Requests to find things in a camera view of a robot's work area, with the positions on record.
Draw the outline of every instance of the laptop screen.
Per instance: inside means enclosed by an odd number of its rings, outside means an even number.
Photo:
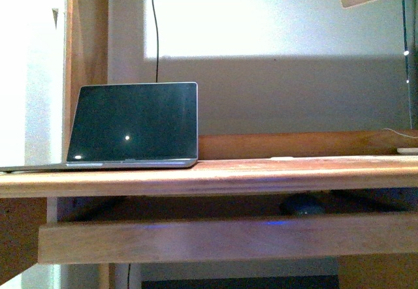
[[[197,84],[82,87],[67,162],[197,158]]]

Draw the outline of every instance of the wooden board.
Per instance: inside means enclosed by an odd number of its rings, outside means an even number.
[[[208,160],[180,170],[0,175],[0,197],[199,196],[417,185],[417,156]]]
[[[418,288],[418,254],[342,256],[338,259],[341,289]]]
[[[208,262],[418,252],[418,214],[52,224],[42,264]]]
[[[37,263],[46,199],[0,199],[0,284]]]
[[[67,0],[63,159],[83,85],[107,84],[108,0]]]
[[[401,133],[418,137],[416,130]],[[199,137],[202,160],[390,155],[396,154],[399,147],[418,147],[418,139],[389,130]]]
[[[99,264],[99,289],[116,289],[115,264]]]

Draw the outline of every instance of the wood grain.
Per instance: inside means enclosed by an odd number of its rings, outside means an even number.
[[[401,132],[418,136],[416,130]],[[199,137],[199,157],[203,160],[390,155],[399,147],[418,147],[418,139],[389,130]]]
[[[207,262],[418,251],[418,214],[53,224],[42,264]]]
[[[108,0],[67,0],[63,159],[83,85],[107,83]]]
[[[418,254],[342,256],[341,289],[418,288]]]
[[[99,289],[116,289],[115,264],[99,264]]]
[[[0,284],[37,263],[46,199],[0,199]]]
[[[185,170],[0,175],[0,197],[202,196],[417,184],[417,156],[208,160]]]

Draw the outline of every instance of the laptop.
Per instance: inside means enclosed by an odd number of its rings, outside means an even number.
[[[88,85],[80,90],[67,161],[0,172],[187,168],[197,162],[195,82]]]

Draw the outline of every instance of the power cord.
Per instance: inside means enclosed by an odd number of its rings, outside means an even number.
[[[401,132],[398,132],[398,131],[390,129],[390,128],[383,128],[382,130],[389,130],[389,131],[394,132],[395,134],[398,134],[399,136],[402,136],[402,137],[405,137],[405,138],[418,139],[418,136],[410,136],[409,134],[402,134]]]
[[[130,276],[131,276],[131,263],[129,263],[128,265],[128,279],[127,279],[127,287],[129,289],[129,281],[130,281]]]
[[[406,30],[406,7],[405,0],[402,0],[402,23],[404,25],[404,53],[409,53],[408,51],[408,36]],[[412,116],[412,104],[411,104],[411,85],[410,85],[410,64],[408,61],[408,54],[405,55],[405,73],[406,73],[406,83],[408,85],[408,110],[410,113],[410,128],[413,128],[413,116]]]
[[[157,23],[157,14],[155,13],[155,5],[154,0],[151,0],[152,4],[152,12],[154,15],[154,22],[155,22],[155,32],[157,33],[157,64],[155,67],[155,82],[158,82],[158,67],[159,67],[159,33],[158,33],[158,23]],[[131,279],[131,263],[128,265],[128,276],[127,276],[127,289],[129,289],[129,281]]]
[[[159,65],[159,34],[158,34],[158,24],[157,24],[157,15],[155,13],[155,5],[154,0],[151,0],[152,3],[152,12],[154,14],[154,22],[155,22],[155,32],[157,33],[157,66],[155,69],[155,82],[158,82],[158,65]]]

